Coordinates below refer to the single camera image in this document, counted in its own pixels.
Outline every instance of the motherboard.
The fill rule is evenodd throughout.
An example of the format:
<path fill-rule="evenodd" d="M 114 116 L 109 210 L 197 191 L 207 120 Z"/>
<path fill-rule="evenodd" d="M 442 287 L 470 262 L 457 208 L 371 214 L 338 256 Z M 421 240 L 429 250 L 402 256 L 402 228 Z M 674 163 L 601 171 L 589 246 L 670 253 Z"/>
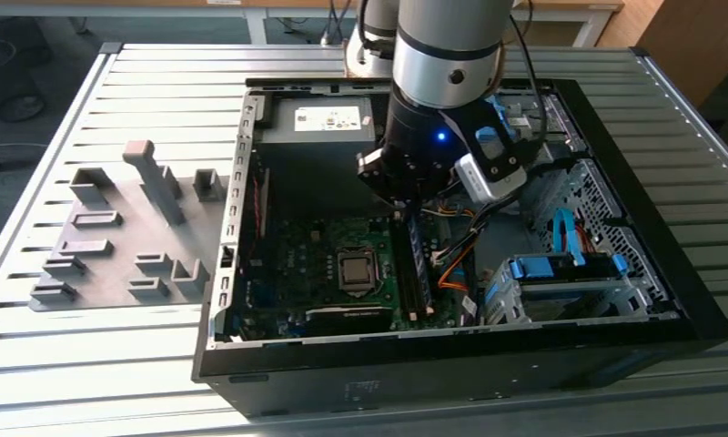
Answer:
<path fill-rule="evenodd" d="M 425 265 L 439 245 L 441 221 L 421 217 Z M 419 288 L 399 289 L 398 245 L 407 242 L 394 235 L 390 217 L 283 219 L 273 232 L 269 253 L 257 261 L 269 268 L 249 282 L 239 327 L 249 340 L 456 325 L 452 290 L 427 289 L 425 298 Z M 425 317 L 411 313 L 415 301 L 430 305 Z"/>

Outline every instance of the sticker label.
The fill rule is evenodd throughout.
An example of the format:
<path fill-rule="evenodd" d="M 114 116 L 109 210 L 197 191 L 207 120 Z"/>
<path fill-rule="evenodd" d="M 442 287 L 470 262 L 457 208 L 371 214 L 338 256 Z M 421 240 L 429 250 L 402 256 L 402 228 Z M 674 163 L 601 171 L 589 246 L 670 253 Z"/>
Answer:
<path fill-rule="evenodd" d="M 299 107 L 293 114 L 293 130 L 359 130 L 358 107 Z"/>
<path fill-rule="evenodd" d="M 472 315 L 477 314 L 477 304 L 472 299 L 469 299 L 468 296 L 464 296 L 464 300 L 461 300 L 461 306 L 466 310 L 466 312 Z"/>

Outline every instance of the floor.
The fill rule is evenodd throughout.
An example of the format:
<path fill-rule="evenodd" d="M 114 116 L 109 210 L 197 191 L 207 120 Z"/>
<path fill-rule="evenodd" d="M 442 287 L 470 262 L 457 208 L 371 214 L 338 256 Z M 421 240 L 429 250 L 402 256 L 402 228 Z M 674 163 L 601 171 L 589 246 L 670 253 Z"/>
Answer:
<path fill-rule="evenodd" d="M 307 19 L 286 33 L 277 20 L 267 20 L 270 44 L 317 43 L 325 19 Z M 353 20 L 343 20 L 342 35 L 349 35 Z M 33 78 L 46 97 L 46 109 L 34 119 L 18 124 L 0 122 L 0 230 L 33 174 L 45 145 L 55 132 L 74 93 L 103 41 L 130 43 L 247 44 L 245 21 L 238 18 L 90 18 L 87 32 L 77 35 L 66 18 L 38 20 L 54 52 L 53 61 L 33 69 Z M 721 120 L 720 134 L 728 144 L 728 78 L 701 106 L 710 120 Z"/>

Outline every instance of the power supply label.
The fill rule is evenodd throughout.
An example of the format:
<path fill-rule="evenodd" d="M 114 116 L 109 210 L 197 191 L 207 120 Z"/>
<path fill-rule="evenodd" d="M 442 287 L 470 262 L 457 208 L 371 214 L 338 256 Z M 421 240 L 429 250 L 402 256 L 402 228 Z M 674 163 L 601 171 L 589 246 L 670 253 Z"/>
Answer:
<path fill-rule="evenodd" d="M 358 107 L 299 107 L 294 111 L 293 130 L 295 132 L 359 129 Z"/>

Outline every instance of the slotted aluminum surface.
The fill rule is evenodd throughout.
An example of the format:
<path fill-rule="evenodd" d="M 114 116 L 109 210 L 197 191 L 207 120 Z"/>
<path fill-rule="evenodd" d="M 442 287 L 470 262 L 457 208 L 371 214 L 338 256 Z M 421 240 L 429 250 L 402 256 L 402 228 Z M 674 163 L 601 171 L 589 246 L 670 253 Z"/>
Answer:
<path fill-rule="evenodd" d="M 646 58 L 554 48 L 532 57 L 540 76 L 580 82 L 728 317 L 726 149 Z M 522 76 L 520 53 L 508 59 Z M 123 141 L 150 138 L 175 175 L 225 172 L 245 77 L 341 75 L 342 52 L 311 46 L 126 45 L 99 56 L 0 237 L 0 435 L 728 436 L 728 342 L 601 390 L 247 423 L 189 381 L 195 305 L 26 308 L 77 167 L 119 161 Z"/>

